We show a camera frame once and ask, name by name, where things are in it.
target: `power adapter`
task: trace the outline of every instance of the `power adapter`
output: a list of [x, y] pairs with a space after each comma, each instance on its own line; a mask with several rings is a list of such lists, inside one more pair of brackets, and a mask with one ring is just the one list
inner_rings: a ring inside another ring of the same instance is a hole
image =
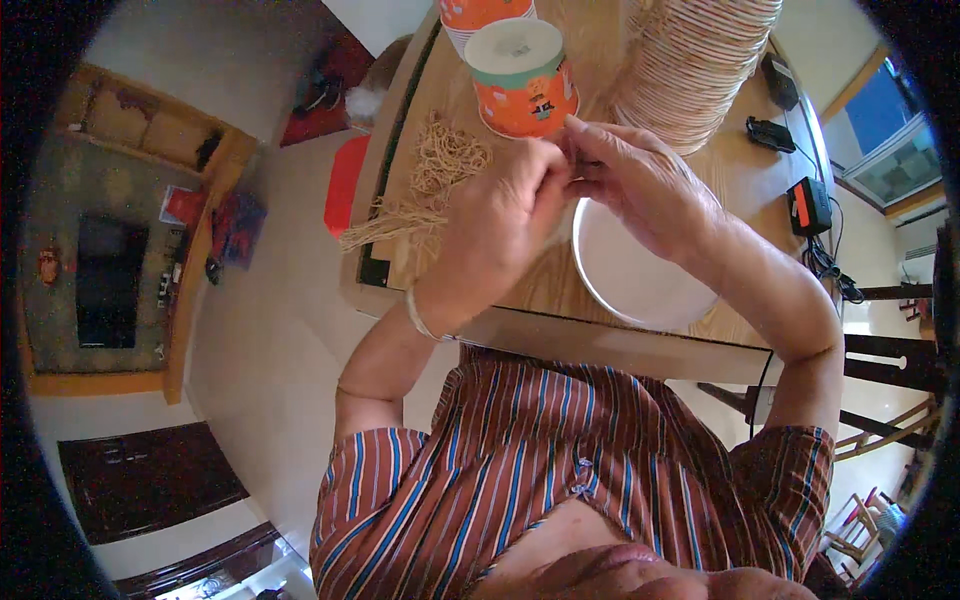
[[794, 235], [813, 237], [833, 227], [830, 196], [820, 181], [804, 177], [787, 190]]

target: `brown striped shirt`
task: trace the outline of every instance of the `brown striped shirt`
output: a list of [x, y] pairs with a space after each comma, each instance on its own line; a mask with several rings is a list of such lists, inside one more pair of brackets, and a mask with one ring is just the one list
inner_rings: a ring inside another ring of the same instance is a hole
[[337, 443], [310, 563], [321, 598], [458, 596], [578, 496], [677, 566], [801, 581], [833, 440], [767, 427], [728, 452], [662, 382], [463, 346], [431, 434]]

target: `black screen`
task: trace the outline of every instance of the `black screen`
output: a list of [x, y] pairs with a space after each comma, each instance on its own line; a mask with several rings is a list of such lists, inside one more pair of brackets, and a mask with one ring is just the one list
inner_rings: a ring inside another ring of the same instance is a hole
[[77, 337], [81, 348], [133, 348], [140, 268], [150, 232], [104, 216], [80, 219]]

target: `woman's left hand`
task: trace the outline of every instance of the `woman's left hand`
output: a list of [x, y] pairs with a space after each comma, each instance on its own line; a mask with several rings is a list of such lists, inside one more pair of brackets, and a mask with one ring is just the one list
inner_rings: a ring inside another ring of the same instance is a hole
[[557, 226], [570, 177], [558, 146], [523, 139], [454, 190], [440, 256], [414, 291], [431, 333], [456, 331], [513, 288]]

